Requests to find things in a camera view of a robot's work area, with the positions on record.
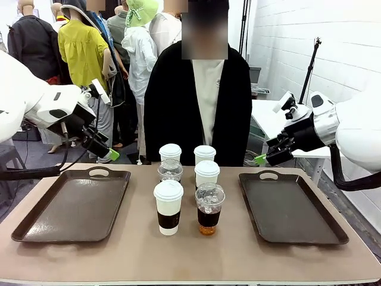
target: cup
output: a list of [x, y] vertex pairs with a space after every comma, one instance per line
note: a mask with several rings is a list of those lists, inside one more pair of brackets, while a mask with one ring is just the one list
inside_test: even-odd
[[217, 183], [220, 167], [214, 161], [201, 161], [195, 167], [196, 187], [205, 183]]
[[202, 184], [196, 191], [199, 231], [203, 235], [216, 232], [225, 193], [220, 185]]
[[164, 235], [174, 235], [179, 229], [183, 194], [181, 184], [173, 180], [162, 181], [154, 189], [159, 230]]
[[196, 164], [200, 163], [201, 161], [214, 161], [214, 157], [217, 154], [216, 149], [214, 149], [212, 146], [207, 145], [196, 147], [194, 153]]
[[160, 182], [166, 180], [180, 182], [183, 175], [183, 166], [177, 160], [166, 159], [160, 163], [157, 172], [159, 173]]
[[180, 161], [181, 148], [176, 144], [167, 144], [160, 148], [159, 154], [161, 156], [161, 161], [166, 159], [174, 159]]

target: clear plastic lid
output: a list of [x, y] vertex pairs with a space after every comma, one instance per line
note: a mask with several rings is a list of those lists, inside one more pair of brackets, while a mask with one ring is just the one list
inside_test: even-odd
[[217, 154], [216, 149], [214, 149], [212, 146], [207, 146], [207, 145], [201, 145], [195, 148], [194, 151], [195, 155], [198, 157], [212, 157]]
[[166, 157], [177, 157], [181, 155], [181, 148], [176, 144], [167, 144], [160, 148], [159, 154]]
[[195, 197], [197, 207], [208, 214], [219, 212], [226, 196], [220, 185], [206, 183], [198, 187]]
[[184, 194], [184, 189], [177, 181], [162, 181], [154, 189], [154, 196], [161, 201], [177, 201]]
[[201, 161], [196, 165], [195, 173], [199, 176], [211, 178], [220, 174], [220, 167], [214, 161]]
[[157, 169], [159, 177], [164, 180], [180, 181], [183, 174], [183, 166], [181, 163], [174, 159], [166, 159], [162, 161]]

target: brown tray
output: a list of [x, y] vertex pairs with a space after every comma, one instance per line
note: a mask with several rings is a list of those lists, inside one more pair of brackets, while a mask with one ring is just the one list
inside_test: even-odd
[[299, 175], [239, 175], [253, 227], [270, 243], [346, 244], [347, 234]]
[[28, 243], [104, 240], [113, 228], [130, 175], [105, 167], [62, 173], [18, 225], [12, 239]]

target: green hat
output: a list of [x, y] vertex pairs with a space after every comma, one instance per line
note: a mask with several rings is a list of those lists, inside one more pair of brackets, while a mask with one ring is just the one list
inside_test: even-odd
[[127, 0], [127, 5], [129, 6], [127, 28], [146, 25], [156, 16], [159, 7], [157, 0]]

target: yellow shirt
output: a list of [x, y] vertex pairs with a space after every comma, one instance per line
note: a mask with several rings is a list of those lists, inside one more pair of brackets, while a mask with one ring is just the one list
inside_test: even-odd
[[92, 80], [98, 79], [103, 88], [108, 90], [102, 75], [103, 52], [108, 45], [96, 28], [71, 20], [60, 28], [58, 44], [75, 85], [88, 86]]

